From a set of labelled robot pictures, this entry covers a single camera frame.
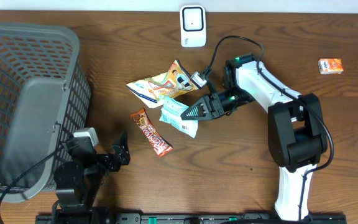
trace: food package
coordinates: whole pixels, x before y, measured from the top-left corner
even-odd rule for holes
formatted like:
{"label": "food package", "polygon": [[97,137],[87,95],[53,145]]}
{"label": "food package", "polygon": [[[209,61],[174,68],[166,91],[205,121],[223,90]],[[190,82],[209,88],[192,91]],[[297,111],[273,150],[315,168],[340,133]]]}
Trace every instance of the food package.
{"label": "food package", "polygon": [[128,83],[127,88],[149,108],[163,105],[166,96],[175,98],[198,89],[190,80],[190,75],[180,66],[178,60],[173,62],[168,72]]}
{"label": "food package", "polygon": [[154,148],[159,157],[173,150],[171,144],[166,142],[163,137],[155,130],[153,124],[146,114],[146,110],[142,108],[140,111],[131,114],[131,118],[136,122],[140,130],[146,135],[147,139]]}
{"label": "food package", "polygon": [[341,74],[343,72],[342,60],[339,58],[322,58],[318,60],[320,74]]}
{"label": "food package", "polygon": [[180,115],[188,108],[183,103],[165,97],[164,105],[161,108],[160,121],[171,124],[177,130],[190,135],[192,138],[196,137],[198,129],[198,121],[183,121]]}

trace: cable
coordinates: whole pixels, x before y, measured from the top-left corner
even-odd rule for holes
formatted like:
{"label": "cable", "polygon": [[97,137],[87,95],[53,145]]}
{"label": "cable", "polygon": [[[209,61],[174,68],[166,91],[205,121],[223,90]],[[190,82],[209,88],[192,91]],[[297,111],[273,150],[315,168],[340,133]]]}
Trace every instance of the cable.
{"label": "cable", "polygon": [[4,221],[2,220],[1,217],[1,204],[2,204],[2,200],[4,200],[5,195],[10,191],[10,189],[15,186],[19,180],[21,180],[21,178],[23,178],[25,175],[27,175],[29,172],[31,172],[31,170],[37,168],[38,166],[40,166],[41,164],[43,164],[44,162],[46,162],[48,159],[50,159],[51,157],[55,156],[56,154],[58,154],[62,149],[64,149],[64,147],[60,147],[58,149],[56,149],[53,153],[49,154],[47,157],[43,158],[41,161],[39,161],[38,163],[36,163],[34,166],[30,167],[30,169],[24,171],[20,176],[18,176],[16,179],[13,180],[13,182],[11,184],[9,184],[9,186],[7,186],[7,188],[4,190],[4,192],[2,193],[2,195],[0,196],[0,224],[3,224]]}
{"label": "cable", "polygon": [[299,100],[297,97],[287,93],[285,91],[285,89],[281,89],[278,85],[276,85],[276,83],[274,83],[269,78],[267,78],[266,75],[263,73],[262,69],[260,69],[259,63],[260,63],[261,59],[264,56],[264,46],[262,44],[254,41],[254,40],[248,39],[246,37],[241,37],[241,36],[237,36],[237,35],[229,35],[229,36],[223,37],[215,46],[215,51],[214,51],[214,54],[212,56],[211,63],[205,69],[207,72],[211,70],[212,64],[213,64],[213,62],[215,60],[216,51],[217,51],[219,45],[221,44],[221,42],[223,40],[228,39],[228,38],[237,38],[237,39],[245,40],[245,41],[251,42],[251,43],[257,45],[258,47],[260,47],[260,51],[261,51],[260,57],[256,61],[256,69],[259,72],[259,74],[267,82],[269,82],[274,88],[276,88],[281,94],[284,94],[285,96],[291,98],[293,101],[297,102],[300,106],[302,106],[305,110],[309,111],[311,113],[311,115],[317,119],[318,123],[321,125],[321,127],[324,129],[325,133],[327,134],[327,138],[328,138],[328,142],[329,142],[329,148],[330,148],[330,153],[329,153],[329,157],[328,157],[327,162],[325,164],[319,166],[319,167],[307,170],[303,174],[302,189],[301,189],[301,199],[300,199],[300,204],[299,204],[299,217],[298,217],[298,221],[300,222],[301,221],[301,210],[302,210],[302,203],[303,203],[303,195],[305,194],[305,185],[306,185],[306,180],[308,179],[307,175],[310,174],[311,172],[315,172],[315,171],[319,171],[321,169],[324,169],[328,165],[330,165],[330,163],[334,159],[334,141],[332,139],[331,134],[328,131],[327,126],[324,124],[324,121],[318,116],[318,114],[314,110],[312,110],[308,105],[306,105],[304,102]]}

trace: white wall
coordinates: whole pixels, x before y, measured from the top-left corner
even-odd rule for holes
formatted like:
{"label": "white wall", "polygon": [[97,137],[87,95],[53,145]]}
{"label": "white wall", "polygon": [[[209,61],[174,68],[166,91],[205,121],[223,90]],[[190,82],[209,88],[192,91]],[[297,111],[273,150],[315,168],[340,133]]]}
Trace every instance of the white wall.
{"label": "white wall", "polygon": [[209,12],[358,13],[358,0],[0,0],[0,9],[178,11],[194,3]]}

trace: gray basket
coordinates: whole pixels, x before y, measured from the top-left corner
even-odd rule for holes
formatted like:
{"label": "gray basket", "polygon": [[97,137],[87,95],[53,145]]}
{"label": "gray basket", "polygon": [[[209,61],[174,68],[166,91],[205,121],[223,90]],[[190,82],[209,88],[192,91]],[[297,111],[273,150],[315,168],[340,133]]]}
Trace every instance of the gray basket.
{"label": "gray basket", "polygon": [[[65,27],[0,23],[0,195],[84,127],[91,91],[79,49],[77,36]],[[68,160],[61,151],[26,175],[4,201],[54,190],[53,172]]]}

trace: candy bar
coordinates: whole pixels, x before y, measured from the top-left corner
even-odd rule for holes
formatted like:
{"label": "candy bar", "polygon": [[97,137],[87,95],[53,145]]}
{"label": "candy bar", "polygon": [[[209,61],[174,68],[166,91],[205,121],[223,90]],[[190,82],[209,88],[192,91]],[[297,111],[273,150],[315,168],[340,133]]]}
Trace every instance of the candy bar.
{"label": "candy bar", "polygon": [[166,142],[166,140],[164,140],[164,138],[162,138],[161,135],[159,135],[159,133],[155,130],[144,108],[136,113],[131,114],[131,118],[146,135],[147,139],[153,146],[154,151],[159,157],[162,157],[166,153],[173,150],[172,146]]}

